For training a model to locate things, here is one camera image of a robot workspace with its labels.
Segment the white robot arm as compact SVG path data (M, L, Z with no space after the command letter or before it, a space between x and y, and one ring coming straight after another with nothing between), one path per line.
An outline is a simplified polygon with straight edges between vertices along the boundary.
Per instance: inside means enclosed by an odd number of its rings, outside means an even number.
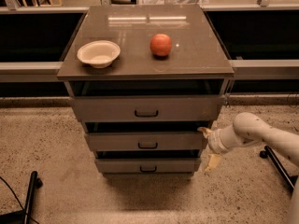
M223 129L210 130L199 127L198 131L207 140L207 171L216 168L221 156L237 147L248 147L264 142L264 152L270 157L278 171L292 189L292 199L287 224L299 224L299 179L291 179L274 150L285 159L299 166L299 135L271 126L258 116L243 112L235 116L232 124Z

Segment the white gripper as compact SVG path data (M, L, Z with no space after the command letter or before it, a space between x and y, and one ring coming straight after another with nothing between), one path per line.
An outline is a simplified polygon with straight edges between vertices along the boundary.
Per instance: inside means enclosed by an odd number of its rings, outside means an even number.
M220 163L220 154L227 153L232 149L230 147L232 141L232 128L226 127L211 131L207 127L199 127L198 131L201 132L205 138L208 138L208 146L210 150L215 153L207 155L205 171L210 172Z

